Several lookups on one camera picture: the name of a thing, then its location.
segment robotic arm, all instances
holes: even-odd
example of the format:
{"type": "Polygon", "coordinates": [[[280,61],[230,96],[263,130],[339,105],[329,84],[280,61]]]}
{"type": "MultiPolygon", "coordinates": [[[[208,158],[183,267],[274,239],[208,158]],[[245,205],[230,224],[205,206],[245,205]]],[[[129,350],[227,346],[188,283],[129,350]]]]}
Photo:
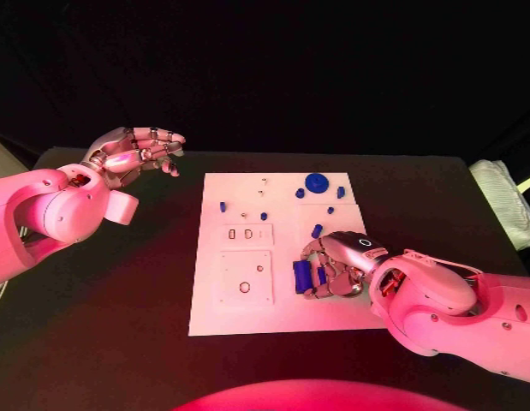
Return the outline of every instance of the robotic arm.
{"type": "Polygon", "coordinates": [[[139,200],[117,191],[142,170],[178,169],[183,136],[159,128],[117,128],[93,143],[80,164],[0,178],[0,283],[95,232],[101,219],[127,225],[139,200]],[[17,227],[35,235],[22,242],[17,227]]]}
{"type": "Polygon", "coordinates": [[[354,296],[368,284],[371,311],[413,352],[458,355],[530,382],[530,277],[482,273],[413,250],[396,255],[354,232],[313,240],[300,258],[312,253],[326,283],[305,298],[354,296]],[[446,265],[471,275],[462,278],[446,265]]]}

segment white board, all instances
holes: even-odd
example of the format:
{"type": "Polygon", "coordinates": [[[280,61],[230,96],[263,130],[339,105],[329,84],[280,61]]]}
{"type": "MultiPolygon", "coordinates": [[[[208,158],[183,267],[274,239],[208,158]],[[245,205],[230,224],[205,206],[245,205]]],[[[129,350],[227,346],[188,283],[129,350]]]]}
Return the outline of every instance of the white board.
{"type": "Polygon", "coordinates": [[[205,175],[189,336],[384,328],[367,292],[320,300],[295,293],[293,261],[313,225],[322,225],[320,235],[365,232],[346,173],[323,175],[329,189],[322,194],[305,188],[308,173],[205,175]]]}

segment dark table surface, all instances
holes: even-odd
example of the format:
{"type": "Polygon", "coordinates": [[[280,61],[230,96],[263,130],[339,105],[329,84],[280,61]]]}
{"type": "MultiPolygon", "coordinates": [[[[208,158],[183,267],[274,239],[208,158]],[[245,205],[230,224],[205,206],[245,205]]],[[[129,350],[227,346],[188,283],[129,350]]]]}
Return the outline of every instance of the dark table surface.
{"type": "MultiPolygon", "coordinates": [[[[82,153],[52,149],[38,168],[82,153]]],[[[346,172],[368,234],[388,247],[525,275],[462,161],[188,152],[178,163],[179,178],[147,172],[124,190],[140,199],[131,225],[105,221],[9,282],[0,409],[163,410],[286,378],[383,384],[471,409],[530,408],[528,383],[453,355],[413,354],[385,330],[188,337],[207,172],[346,172]]]]}

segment robotic hand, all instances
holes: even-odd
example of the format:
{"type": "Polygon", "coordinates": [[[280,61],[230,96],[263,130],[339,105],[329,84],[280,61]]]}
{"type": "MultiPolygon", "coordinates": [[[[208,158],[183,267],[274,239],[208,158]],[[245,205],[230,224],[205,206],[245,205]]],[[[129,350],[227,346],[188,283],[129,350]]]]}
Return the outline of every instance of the robotic hand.
{"type": "Polygon", "coordinates": [[[0,178],[0,283],[95,232],[103,218],[127,225],[139,200],[116,191],[142,170],[178,169],[183,136],[159,128],[117,128],[93,143],[80,164],[0,178]],[[16,227],[38,233],[22,242],[16,227]]]}
{"type": "Polygon", "coordinates": [[[530,382],[530,277],[482,273],[468,265],[388,250],[367,235],[335,232],[313,240],[326,283],[308,299],[354,296],[368,284],[371,311],[417,354],[449,353],[488,371],[530,382]],[[462,278],[445,265],[466,269],[462,278]]]}

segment blue object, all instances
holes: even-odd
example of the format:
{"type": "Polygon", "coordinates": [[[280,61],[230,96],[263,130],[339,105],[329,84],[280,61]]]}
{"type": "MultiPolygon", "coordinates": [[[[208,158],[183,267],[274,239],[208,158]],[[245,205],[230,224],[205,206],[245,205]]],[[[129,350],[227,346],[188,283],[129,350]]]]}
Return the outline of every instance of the blue object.
{"type": "Polygon", "coordinates": [[[326,273],[323,272],[322,267],[318,267],[318,279],[320,281],[320,285],[326,283],[326,273]]]}
{"type": "Polygon", "coordinates": [[[305,290],[313,288],[312,284],[312,266],[306,259],[293,262],[295,274],[295,293],[303,294],[305,290]]]}
{"type": "Polygon", "coordinates": [[[312,173],[305,177],[305,187],[316,194],[329,189],[329,179],[319,173],[312,173]]]}
{"type": "Polygon", "coordinates": [[[320,236],[320,232],[322,232],[322,226],[316,224],[313,226],[312,238],[318,238],[320,236]]]}

